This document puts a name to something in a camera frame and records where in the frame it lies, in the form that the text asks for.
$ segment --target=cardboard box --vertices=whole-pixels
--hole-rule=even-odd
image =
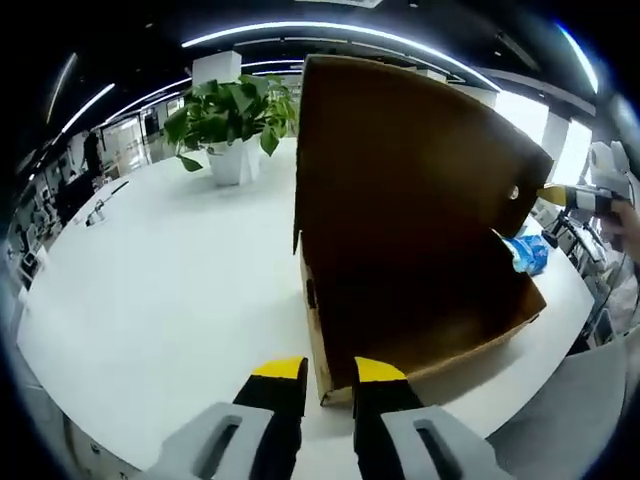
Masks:
[[[294,251],[300,239],[322,404],[349,398],[356,355],[414,378],[504,342],[537,316],[544,299],[514,272],[496,231],[517,233],[551,164],[507,120],[447,85],[375,62],[308,57]]]

